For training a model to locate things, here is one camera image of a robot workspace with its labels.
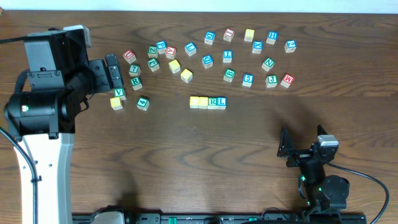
wooden surface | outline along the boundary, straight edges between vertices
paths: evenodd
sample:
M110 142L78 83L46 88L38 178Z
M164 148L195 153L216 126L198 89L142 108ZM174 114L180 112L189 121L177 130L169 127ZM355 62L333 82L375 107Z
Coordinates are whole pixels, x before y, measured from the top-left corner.
M373 175L391 193L380 223L396 223L398 212L398 16L359 14L225 14L165 12L6 11L0 17L0 38L51 27L84 24L93 46L89 58L116 54L127 101L113 111L113 93L96 95L90 109L76 119L72 157L73 212L94 212L106 206L161 209L163 212L261 212L267 207L295 210L306 206L297 192L298 168L286 168L276 157L279 131L286 125L296 147L309 147L316 125L334 134L340 148L335 164ZM227 27L236 31L223 41ZM246 28L266 41L276 30L274 46L260 55L244 42ZM206 31L216 32L214 45L204 44ZM284 53L286 40L297 50ZM177 48L182 69L193 80L172 75L165 55L160 70L146 65L147 48L165 40ZM183 46L194 41L192 56ZM131 49L141 66L143 89L133 91L122 53ZM222 50L234 51L231 65ZM204 69L201 57L211 54L214 66ZM266 57L275 60L265 72ZM0 108L8 101L17 75L28 68L22 42L0 45ZM223 81L226 68L236 71ZM244 73L254 75L242 87ZM295 77L289 89L265 88L267 74ZM147 112L136 108L140 95L150 99ZM226 96L225 111L190 110L189 96ZM1 126L6 126L0 116ZM17 159L11 145L0 145L0 222L21 221ZM347 212L363 212L369 222L384 201L380 186L370 180L326 167L351 182Z

yellow block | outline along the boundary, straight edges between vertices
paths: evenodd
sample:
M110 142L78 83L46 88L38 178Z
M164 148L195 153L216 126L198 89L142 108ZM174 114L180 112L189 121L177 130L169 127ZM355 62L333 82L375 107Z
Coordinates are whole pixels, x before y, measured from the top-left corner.
M200 109L207 109L208 104L209 104L208 97L199 97L199 108Z
M182 71L181 73L181 77L188 80L192 75L192 72L189 71L188 69L184 69L184 71Z
M246 29L246 33L244 34L245 37L254 37L254 30Z
M199 96L191 96L189 106L191 108L199 108Z
M172 60L171 62L169 62L169 66L172 70L179 68L180 64L177 60Z
M111 99L111 106L114 110L122 109L122 101L120 97L115 97Z

cube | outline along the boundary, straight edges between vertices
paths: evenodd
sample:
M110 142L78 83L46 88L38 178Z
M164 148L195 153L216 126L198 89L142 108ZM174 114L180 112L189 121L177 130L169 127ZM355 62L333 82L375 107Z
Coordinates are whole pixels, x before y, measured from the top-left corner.
M138 65L130 65L129 74L131 77L138 77L141 73L141 69Z
M231 42L232 38L234 38L234 35L235 31L231 30L230 28L227 28L224 33L224 40Z
M176 53L177 53L177 49L175 47L167 47L166 48L166 57L168 59L174 60Z
M130 79L130 82L131 82L132 88L134 90L139 90L142 88L142 83L141 83L141 80L139 79L139 77Z
M204 68L210 68L213 66L213 58L211 55L206 55L201 59L201 62L204 66Z
M123 103L122 103L122 100L120 99L120 97L112 98L111 106L112 106L112 109L114 109L114 110L123 109Z
M253 37L254 37L254 30L246 29L246 32L244 33L244 41L252 42Z
M213 45L215 38L216 38L216 34L208 31L205 35L205 44Z
M266 78L266 86L267 88L273 88L278 85L278 77L276 75L269 75Z
M181 70L181 66L180 66L179 62L177 61L177 59L169 62L169 68L173 74L176 72L179 72Z
M225 110L226 108L226 97L217 97L217 109Z
M153 72L160 68L159 67L159 62L156 60L156 58L150 59L148 61L148 66L149 66L150 70L153 71Z
M278 33L274 32L274 31L269 31L266 43L267 44L275 44L276 39L278 39Z
M254 76L251 74L244 74L242 86L251 87L253 84Z
M208 104L209 104L208 97L199 97L199 109L207 109Z
M166 41L164 41L164 40L159 41L158 43L156 43L156 47L157 47L157 52L159 54L166 53L166 48L167 48Z
M294 77L287 74L285 75L284 79L282 79L280 85L288 88L293 83Z
M209 103L207 105L207 109L209 110L217 109L217 97L209 97Z
M262 63L261 68L264 69L265 71L269 72L275 65L275 62L271 58L267 58L264 63Z
M147 111L147 110L148 110L148 107L149 107L149 100L140 97L140 98L138 99L138 102L137 102L137 107L138 107L138 109L140 109L140 110Z
M253 50L252 53L260 54L262 50L262 41L254 41L253 42Z
M126 100L126 93L123 88L114 89L114 97L120 97L121 100Z
M232 82L235 76L235 71L232 69L227 69L224 74L224 80L227 82Z
M184 71L182 71L181 79L184 82L189 83L189 81L191 81L192 78L193 78L193 73L191 71L189 71L188 69L184 69Z
M156 46L149 46L148 57L149 58L157 58L158 55L159 55L159 53L157 51L157 47Z
M296 50L296 48L297 48L296 41L294 41L294 40L286 41L286 44L285 44L285 52L286 53L292 53Z
M192 56L196 54L197 47L195 46L195 44L193 44L193 42L190 42L185 46L185 52L188 54L188 56Z
M133 63L137 60L136 55L131 50L126 51L123 57L129 63Z
M190 108L199 108L199 96L191 96L189 101Z
M232 62L232 50L224 50L223 52L223 63Z

white wall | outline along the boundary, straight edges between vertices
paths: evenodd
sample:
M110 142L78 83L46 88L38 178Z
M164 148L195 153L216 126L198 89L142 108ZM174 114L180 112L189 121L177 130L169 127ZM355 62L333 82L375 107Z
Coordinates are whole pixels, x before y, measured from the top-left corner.
M398 0L0 0L4 9L398 13Z

